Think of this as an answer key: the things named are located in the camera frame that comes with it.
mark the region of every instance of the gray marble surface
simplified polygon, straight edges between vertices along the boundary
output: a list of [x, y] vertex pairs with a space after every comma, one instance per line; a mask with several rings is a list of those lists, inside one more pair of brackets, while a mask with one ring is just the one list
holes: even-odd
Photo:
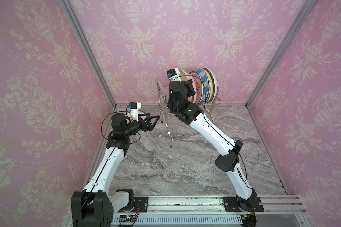
[[[157, 106], [146, 106], [141, 110], [159, 115]], [[245, 105], [219, 105], [214, 108], [212, 115], [215, 125], [225, 134], [244, 143], [241, 155], [245, 161], [248, 182], [256, 193], [284, 194]], [[187, 129], [188, 126], [179, 124], [172, 130], [177, 130], [179, 135], [186, 135], [189, 133]], [[236, 194], [226, 173], [214, 164], [217, 150], [202, 135], [173, 141], [173, 147], [170, 148], [165, 124], [160, 120], [153, 131], [140, 131], [140, 134], [141, 139], [130, 145], [117, 169], [110, 194], [119, 188], [131, 188], [136, 195]], [[131, 141], [137, 139], [138, 135], [135, 135]]]

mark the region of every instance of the metal wire rack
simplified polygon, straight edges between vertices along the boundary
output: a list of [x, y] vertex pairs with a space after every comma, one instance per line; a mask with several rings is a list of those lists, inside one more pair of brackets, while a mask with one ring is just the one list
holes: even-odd
[[[169, 146], [172, 147], [174, 140], [185, 139], [187, 137], [197, 135], [199, 132], [185, 125], [183, 122], [179, 121], [174, 114], [169, 112], [167, 107], [168, 86], [169, 85], [163, 86], [159, 81], [157, 82], [160, 120], [162, 123], [165, 121], [165, 127], [167, 128], [169, 137]], [[217, 95], [218, 94], [216, 94], [216, 98], [212, 101], [212, 103], [205, 104], [205, 114], [209, 117], [209, 119], [211, 119], [212, 122], [214, 122], [214, 118], [211, 114], [212, 110], [214, 106], [221, 104], [221, 100]]]

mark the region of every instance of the pink damask wallpaper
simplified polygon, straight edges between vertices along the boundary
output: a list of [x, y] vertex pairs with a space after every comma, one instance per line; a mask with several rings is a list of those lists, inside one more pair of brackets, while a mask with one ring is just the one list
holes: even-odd
[[58, 1], [0, 1], [0, 227], [61, 226], [110, 105]]
[[117, 103], [156, 103], [166, 71], [210, 68], [245, 103], [304, 0], [71, 0]]
[[251, 107], [315, 227], [341, 226], [341, 0], [318, 0]]

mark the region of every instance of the blue striped plate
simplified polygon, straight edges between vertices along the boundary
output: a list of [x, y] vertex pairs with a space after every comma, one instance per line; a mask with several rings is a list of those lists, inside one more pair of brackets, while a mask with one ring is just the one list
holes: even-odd
[[207, 77], [206, 72], [203, 69], [199, 69], [196, 72], [200, 75], [200, 78], [204, 86], [203, 91], [202, 91], [201, 101], [198, 104], [198, 105], [202, 105], [203, 103], [205, 103], [206, 98], [209, 96], [208, 77]]

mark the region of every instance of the black mounting bracket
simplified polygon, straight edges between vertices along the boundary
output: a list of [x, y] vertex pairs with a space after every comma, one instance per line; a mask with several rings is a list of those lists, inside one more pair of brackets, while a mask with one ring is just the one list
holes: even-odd
[[222, 156], [221, 154], [215, 160], [215, 165], [222, 171], [233, 172], [235, 165], [239, 162], [239, 152], [242, 148], [243, 143], [240, 140], [235, 141], [235, 146], [232, 150], [229, 150], [227, 155]]
[[[86, 202], [92, 199], [93, 203], [86, 206]], [[101, 190], [96, 193], [76, 191], [71, 198], [71, 207], [74, 227], [111, 225], [114, 208], [107, 194]]]
[[139, 206], [140, 213], [146, 213], [148, 211], [148, 197], [135, 197], [135, 205]]
[[[240, 209], [238, 205], [240, 204], [240, 201], [236, 196], [223, 197], [222, 204], [224, 205], [226, 212], [245, 212]], [[254, 210], [254, 212], [264, 212], [264, 207], [259, 197], [256, 197], [251, 209]]]

